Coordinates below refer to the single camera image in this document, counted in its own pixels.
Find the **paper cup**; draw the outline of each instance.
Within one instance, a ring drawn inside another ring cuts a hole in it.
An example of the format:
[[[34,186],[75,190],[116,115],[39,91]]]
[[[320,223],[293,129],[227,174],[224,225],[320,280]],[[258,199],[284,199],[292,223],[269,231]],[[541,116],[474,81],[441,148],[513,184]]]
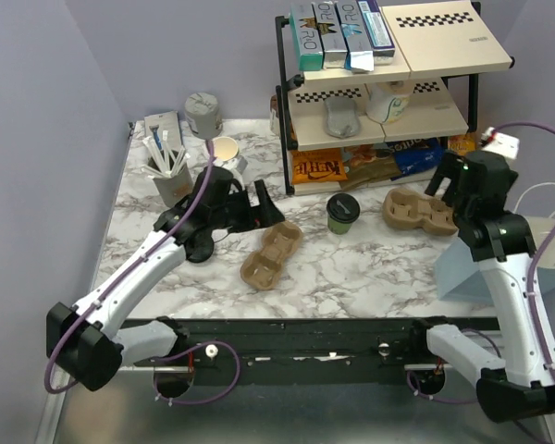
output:
[[[359,216],[360,204],[345,192],[334,195],[327,202],[327,227],[332,233],[347,233]]]
[[[248,165],[247,160],[241,156],[237,141],[231,137],[216,137],[214,143],[214,165],[223,167],[230,171],[236,171],[240,175]]]

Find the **orange snack bag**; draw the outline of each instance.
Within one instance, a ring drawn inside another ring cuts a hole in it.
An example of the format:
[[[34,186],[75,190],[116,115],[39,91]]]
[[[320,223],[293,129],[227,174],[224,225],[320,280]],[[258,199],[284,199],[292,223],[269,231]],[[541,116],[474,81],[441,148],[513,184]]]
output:
[[[292,151],[292,184],[346,180],[340,148]]]
[[[448,139],[448,147],[458,155],[466,155],[477,149],[475,135],[472,132],[462,136],[452,136]]]

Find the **white pen holder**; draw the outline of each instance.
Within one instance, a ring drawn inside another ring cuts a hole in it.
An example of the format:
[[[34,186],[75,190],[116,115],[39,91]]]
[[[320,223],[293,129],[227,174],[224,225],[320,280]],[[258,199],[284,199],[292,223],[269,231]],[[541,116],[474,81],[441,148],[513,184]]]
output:
[[[148,159],[148,167],[156,168],[156,163],[152,158]],[[183,197],[190,194],[193,190],[193,179],[187,168],[187,164],[182,167],[179,172],[168,179],[153,178],[154,185],[163,200],[163,203],[172,208]]]

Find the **cardboard cup holder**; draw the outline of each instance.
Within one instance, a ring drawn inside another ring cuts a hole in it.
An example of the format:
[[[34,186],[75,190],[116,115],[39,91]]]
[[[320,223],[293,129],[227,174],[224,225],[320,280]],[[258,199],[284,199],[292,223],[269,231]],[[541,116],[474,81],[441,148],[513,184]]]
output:
[[[285,221],[268,228],[262,237],[263,247],[240,267],[240,277],[258,290],[273,289],[284,270],[284,261],[296,253],[302,242],[302,231]]]
[[[396,188],[387,194],[382,216],[395,229],[422,228],[436,236],[451,236],[457,231],[452,208],[438,198],[406,188]]]

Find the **checkered pattern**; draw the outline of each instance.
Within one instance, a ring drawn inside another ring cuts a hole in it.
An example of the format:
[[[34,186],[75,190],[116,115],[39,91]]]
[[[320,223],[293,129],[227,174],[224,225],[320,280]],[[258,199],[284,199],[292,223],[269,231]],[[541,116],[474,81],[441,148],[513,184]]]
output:
[[[329,97],[362,97],[360,88],[348,88],[347,90],[304,92],[296,94],[296,102],[299,104],[311,104],[312,102],[322,102]]]
[[[431,93],[433,91],[440,91],[437,81],[425,81],[423,83],[415,83],[413,87],[413,94],[415,93]]]
[[[435,16],[397,17],[399,28],[415,28],[416,26],[453,25],[454,23],[465,23],[474,21],[468,12],[455,12],[454,14],[436,14]]]

